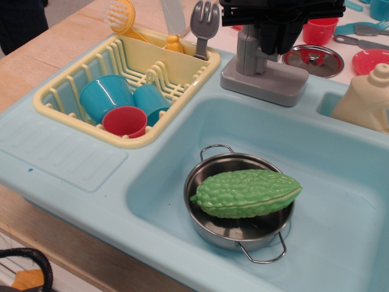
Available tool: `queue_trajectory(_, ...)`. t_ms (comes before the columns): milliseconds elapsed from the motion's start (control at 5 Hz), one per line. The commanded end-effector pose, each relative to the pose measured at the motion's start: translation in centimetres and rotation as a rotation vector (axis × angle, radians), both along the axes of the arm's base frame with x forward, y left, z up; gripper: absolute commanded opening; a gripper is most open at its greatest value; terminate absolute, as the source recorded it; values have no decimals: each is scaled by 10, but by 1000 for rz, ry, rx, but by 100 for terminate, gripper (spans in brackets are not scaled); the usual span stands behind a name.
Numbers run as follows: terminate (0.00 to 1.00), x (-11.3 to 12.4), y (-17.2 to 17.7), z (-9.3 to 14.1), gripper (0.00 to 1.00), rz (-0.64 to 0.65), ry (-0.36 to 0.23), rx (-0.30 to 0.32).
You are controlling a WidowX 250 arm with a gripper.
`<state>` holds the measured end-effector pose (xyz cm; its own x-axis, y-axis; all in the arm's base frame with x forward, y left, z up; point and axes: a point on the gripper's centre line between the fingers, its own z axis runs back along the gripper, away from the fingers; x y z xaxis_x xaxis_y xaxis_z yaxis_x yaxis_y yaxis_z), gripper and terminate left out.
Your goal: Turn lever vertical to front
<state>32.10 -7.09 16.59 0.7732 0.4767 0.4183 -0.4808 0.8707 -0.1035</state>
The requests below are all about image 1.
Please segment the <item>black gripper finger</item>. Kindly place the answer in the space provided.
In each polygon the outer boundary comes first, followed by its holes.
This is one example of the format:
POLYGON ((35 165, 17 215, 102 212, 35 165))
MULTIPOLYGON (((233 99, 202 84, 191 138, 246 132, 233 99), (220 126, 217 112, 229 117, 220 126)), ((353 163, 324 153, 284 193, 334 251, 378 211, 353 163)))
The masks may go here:
POLYGON ((279 24, 262 24, 260 29, 261 50, 267 55, 278 54, 279 24))
POLYGON ((282 25, 277 34, 277 53, 280 55, 288 52, 296 42, 303 28, 303 24, 282 25))

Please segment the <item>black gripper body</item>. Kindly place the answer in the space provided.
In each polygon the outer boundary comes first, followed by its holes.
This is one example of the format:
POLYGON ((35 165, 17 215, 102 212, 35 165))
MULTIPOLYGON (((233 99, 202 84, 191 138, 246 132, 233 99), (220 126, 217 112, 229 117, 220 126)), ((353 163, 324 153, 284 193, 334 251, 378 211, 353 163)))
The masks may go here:
POLYGON ((297 23, 305 25, 311 19, 340 18, 345 12, 344 1, 220 1, 222 25, 259 29, 269 22, 276 26, 297 23))

